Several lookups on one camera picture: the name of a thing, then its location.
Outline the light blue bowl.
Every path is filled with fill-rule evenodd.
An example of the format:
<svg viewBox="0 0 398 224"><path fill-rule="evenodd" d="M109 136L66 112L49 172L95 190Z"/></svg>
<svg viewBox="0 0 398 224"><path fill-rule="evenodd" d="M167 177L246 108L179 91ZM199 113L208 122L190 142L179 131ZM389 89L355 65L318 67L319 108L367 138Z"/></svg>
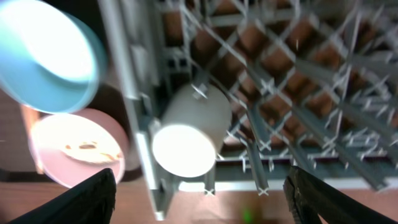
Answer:
<svg viewBox="0 0 398 224"><path fill-rule="evenodd" d="M93 30L44 1L1 1L1 89L44 113L88 106L108 57Z"/></svg>

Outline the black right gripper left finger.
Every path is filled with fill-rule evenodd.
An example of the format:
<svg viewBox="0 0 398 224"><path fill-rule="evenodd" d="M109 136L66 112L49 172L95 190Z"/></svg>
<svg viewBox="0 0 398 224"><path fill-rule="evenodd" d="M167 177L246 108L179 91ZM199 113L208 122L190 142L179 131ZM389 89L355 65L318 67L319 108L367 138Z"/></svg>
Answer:
<svg viewBox="0 0 398 224"><path fill-rule="evenodd" d="M116 204L116 181L105 168L10 224L108 224Z"/></svg>

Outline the white cup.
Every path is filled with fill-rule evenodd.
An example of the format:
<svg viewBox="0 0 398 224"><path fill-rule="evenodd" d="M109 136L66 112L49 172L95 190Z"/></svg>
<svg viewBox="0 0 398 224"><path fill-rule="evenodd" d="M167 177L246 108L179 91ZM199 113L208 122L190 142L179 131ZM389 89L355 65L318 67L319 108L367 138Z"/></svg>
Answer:
<svg viewBox="0 0 398 224"><path fill-rule="evenodd" d="M232 120L231 105L221 90L210 85L205 98L196 93L191 85L181 87L152 137L156 162L180 177L198 177L214 166Z"/></svg>

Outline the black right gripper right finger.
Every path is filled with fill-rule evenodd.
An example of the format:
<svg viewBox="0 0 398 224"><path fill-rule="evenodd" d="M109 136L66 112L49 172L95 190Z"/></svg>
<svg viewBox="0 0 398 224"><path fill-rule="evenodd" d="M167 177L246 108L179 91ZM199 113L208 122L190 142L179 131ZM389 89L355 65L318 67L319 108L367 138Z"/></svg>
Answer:
<svg viewBox="0 0 398 224"><path fill-rule="evenodd" d="M395 224L395 221L341 193L298 166L284 181L284 193L296 224Z"/></svg>

